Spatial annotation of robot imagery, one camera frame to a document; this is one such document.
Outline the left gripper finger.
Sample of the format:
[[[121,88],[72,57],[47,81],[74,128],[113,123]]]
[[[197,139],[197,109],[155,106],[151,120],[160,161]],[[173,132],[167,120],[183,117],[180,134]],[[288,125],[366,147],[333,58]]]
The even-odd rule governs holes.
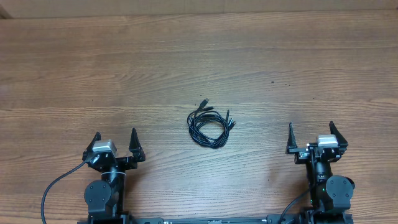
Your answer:
[[[146,155],[145,155],[144,150],[139,142],[139,138],[138,138],[137,131],[135,128],[132,128],[132,131],[131,131],[129,151],[132,153],[133,158],[137,162],[144,162],[146,160]]]
[[[100,140],[101,140],[101,133],[100,132],[96,132],[96,134],[94,135],[93,139],[91,140],[91,142],[89,143],[88,147],[86,148],[85,152],[87,152],[87,153],[92,152],[95,142],[96,141],[100,141]]]

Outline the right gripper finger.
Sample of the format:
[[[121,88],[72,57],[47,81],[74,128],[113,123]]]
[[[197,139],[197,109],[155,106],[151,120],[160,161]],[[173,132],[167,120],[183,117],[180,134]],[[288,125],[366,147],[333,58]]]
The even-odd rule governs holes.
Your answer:
[[[297,152],[298,146],[295,140],[295,135],[294,135],[294,128],[293,128],[293,123],[289,123],[289,133],[288,133],[288,140],[287,140],[287,145],[286,145],[286,154],[295,154]]]
[[[348,142],[343,135],[338,131],[333,121],[329,122],[330,133],[336,137],[339,148],[347,148]]]

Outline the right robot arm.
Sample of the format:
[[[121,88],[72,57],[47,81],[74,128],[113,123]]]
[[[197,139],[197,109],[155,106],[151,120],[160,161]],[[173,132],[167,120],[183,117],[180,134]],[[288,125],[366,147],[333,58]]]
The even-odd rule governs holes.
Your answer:
[[[296,164],[304,164],[307,171],[308,190],[290,202],[279,218],[279,223],[353,223],[345,211],[351,208],[355,183],[352,179],[334,175],[331,163],[342,158],[348,147],[334,122],[329,122],[330,134],[319,135],[316,142],[298,147],[293,124],[289,124],[289,135],[285,153],[294,155]],[[291,217],[287,212],[304,196],[310,196],[311,207],[304,207]]]

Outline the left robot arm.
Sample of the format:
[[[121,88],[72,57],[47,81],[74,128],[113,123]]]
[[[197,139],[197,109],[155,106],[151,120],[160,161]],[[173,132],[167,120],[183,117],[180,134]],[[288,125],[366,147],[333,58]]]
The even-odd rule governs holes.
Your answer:
[[[130,156],[117,157],[113,140],[102,140],[100,133],[95,134],[83,152],[83,162],[101,174],[100,180],[89,183],[85,189],[87,223],[136,222],[124,209],[126,171],[137,169],[137,164],[146,160],[135,128],[131,131],[129,152]]]

